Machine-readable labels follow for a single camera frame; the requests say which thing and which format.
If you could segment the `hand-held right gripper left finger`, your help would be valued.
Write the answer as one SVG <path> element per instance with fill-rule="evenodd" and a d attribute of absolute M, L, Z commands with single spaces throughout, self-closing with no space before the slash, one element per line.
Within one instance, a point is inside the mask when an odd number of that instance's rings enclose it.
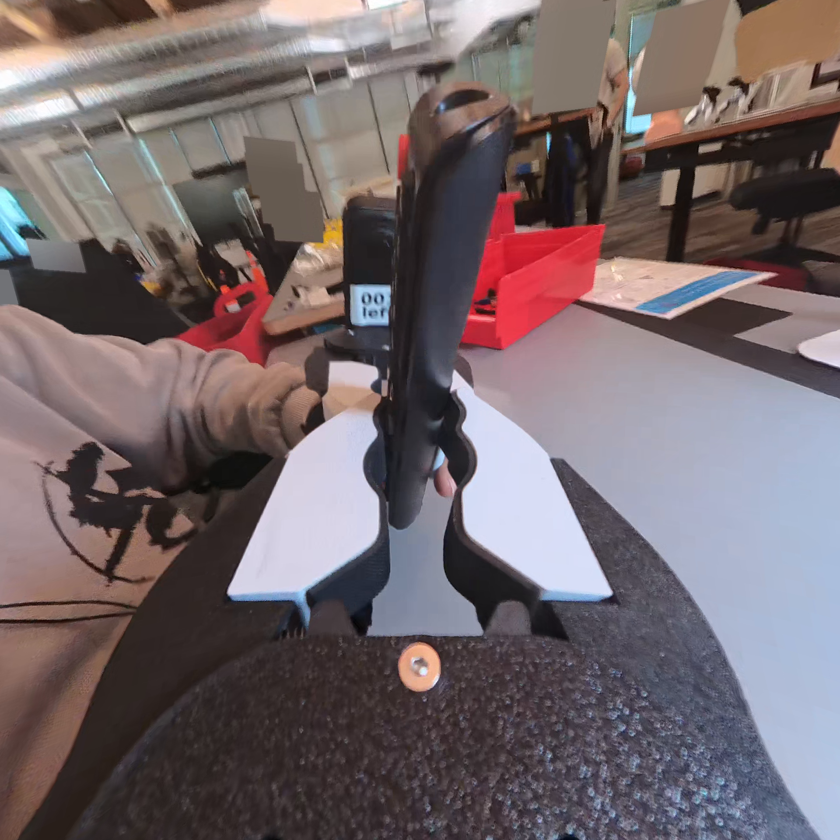
<path fill-rule="evenodd" d="M 291 450 L 228 585 L 232 601 L 290 603 L 308 626 L 322 602 L 353 616 L 382 592 L 391 560 L 378 405 L 345 409 Z"/>

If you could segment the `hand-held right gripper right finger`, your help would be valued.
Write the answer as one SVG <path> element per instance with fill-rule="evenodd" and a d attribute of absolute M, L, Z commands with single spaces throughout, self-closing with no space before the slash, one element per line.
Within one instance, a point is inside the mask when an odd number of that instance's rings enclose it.
<path fill-rule="evenodd" d="M 444 534 L 448 582 L 490 633 L 513 604 L 526 634 L 562 637 L 553 604 L 613 596 L 551 457 L 471 387 L 456 387 L 444 451 L 457 482 Z"/>

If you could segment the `red plastic bin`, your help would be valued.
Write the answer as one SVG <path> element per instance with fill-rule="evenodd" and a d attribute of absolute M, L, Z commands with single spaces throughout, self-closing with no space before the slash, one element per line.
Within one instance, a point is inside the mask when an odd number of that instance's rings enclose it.
<path fill-rule="evenodd" d="M 504 350 L 590 292 L 605 230 L 598 224 L 487 240 L 461 342 Z"/>
<path fill-rule="evenodd" d="M 400 184 L 405 180 L 405 173 L 410 156 L 410 140 L 407 133 L 399 136 L 397 146 L 396 175 Z M 519 192 L 500 192 L 493 217 L 490 221 L 488 239 L 497 240 L 504 235 L 513 235 L 516 230 L 515 204 L 520 198 Z"/>

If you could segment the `cluttered wooden table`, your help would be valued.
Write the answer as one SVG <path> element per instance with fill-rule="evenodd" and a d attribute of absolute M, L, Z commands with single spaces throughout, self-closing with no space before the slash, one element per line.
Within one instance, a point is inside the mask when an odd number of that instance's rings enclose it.
<path fill-rule="evenodd" d="M 262 320 L 274 338 L 339 320 L 345 315 L 343 245 L 304 244 L 298 249 Z"/>

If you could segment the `red plastic basket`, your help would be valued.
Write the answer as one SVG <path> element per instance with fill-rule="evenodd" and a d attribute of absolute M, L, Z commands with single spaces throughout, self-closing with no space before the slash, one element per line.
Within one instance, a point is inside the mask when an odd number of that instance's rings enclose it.
<path fill-rule="evenodd" d="M 204 351 L 232 350 L 248 362 L 266 365 L 272 349 L 263 325 L 272 295 L 254 282 L 222 287 L 213 304 L 213 316 L 176 338 Z"/>

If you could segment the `standing desk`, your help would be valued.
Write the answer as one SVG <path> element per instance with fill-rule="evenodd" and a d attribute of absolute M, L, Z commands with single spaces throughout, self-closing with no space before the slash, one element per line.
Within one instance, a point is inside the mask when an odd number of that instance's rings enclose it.
<path fill-rule="evenodd" d="M 541 221 L 550 228 L 575 225 L 577 184 L 589 148 L 589 117 L 586 113 L 574 119 L 546 118 L 538 121 L 537 128 L 516 133 L 512 145 L 516 153 L 530 152 L 538 139 L 547 142 L 541 197 L 522 199 L 515 204 L 517 225 L 535 225 Z"/>

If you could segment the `printed paper sheet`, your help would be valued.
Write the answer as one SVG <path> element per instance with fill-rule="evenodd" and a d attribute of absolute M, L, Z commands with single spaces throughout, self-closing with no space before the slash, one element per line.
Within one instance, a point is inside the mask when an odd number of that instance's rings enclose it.
<path fill-rule="evenodd" d="M 615 257 L 598 262 L 593 288 L 579 302 L 672 320 L 775 276 L 773 271 Z"/>

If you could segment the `red storage crate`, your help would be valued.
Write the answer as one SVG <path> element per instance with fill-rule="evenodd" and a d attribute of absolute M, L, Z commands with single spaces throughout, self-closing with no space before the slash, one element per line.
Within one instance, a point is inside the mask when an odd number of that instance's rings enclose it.
<path fill-rule="evenodd" d="M 706 266 L 719 266 L 732 270 L 747 270 L 768 274 L 770 277 L 759 283 L 766 287 L 802 292 L 809 291 L 811 288 L 812 276 L 800 266 L 784 266 L 755 259 L 730 257 L 713 257 L 706 260 L 703 264 Z"/>

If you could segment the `wooden desk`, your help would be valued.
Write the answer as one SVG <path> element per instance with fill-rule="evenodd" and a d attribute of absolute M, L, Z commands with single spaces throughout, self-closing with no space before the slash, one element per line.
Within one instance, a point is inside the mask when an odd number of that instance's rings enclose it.
<path fill-rule="evenodd" d="M 813 167 L 797 170 L 820 167 L 838 128 L 838 115 L 839 98 L 834 97 L 646 142 L 640 150 L 646 172 L 679 173 L 668 229 L 667 261 L 684 259 L 699 167 L 788 160 L 814 163 Z"/>

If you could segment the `black office chair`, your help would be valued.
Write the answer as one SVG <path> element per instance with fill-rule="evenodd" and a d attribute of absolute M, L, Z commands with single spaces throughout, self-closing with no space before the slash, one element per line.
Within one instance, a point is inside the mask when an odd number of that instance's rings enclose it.
<path fill-rule="evenodd" d="M 764 234 L 771 223 L 785 224 L 776 245 L 745 255 L 745 259 L 781 266 L 839 262 L 836 254 L 799 245 L 805 217 L 839 206 L 839 175 L 834 169 L 816 167 L 754 178 L 731 191 L 729 204 L 738 211 L 757 214 L 754 235 Z"/>

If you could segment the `tan cardboard sheet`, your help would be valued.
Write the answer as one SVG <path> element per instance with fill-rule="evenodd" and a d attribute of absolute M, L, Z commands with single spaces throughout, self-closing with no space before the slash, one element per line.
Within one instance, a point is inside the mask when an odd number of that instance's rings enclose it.
<path fill-rule="evenodd" d="M 839 52 L 838 1 L 776 1 L 742 17 L 734 36 L 747 82 L 780 68 L 815 65 Z"/>

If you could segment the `silver spiral air duct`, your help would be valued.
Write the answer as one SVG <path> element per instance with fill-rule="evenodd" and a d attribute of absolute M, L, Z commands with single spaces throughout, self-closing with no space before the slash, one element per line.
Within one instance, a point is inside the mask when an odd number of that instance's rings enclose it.
<path fill-rule="evenodd" d="M 124 99 L 253 67 L 345 56 L 389 44 L 396 12 L 293 20 L 227 3 L 2 56 L 2 132 L 68 119 Z"/>

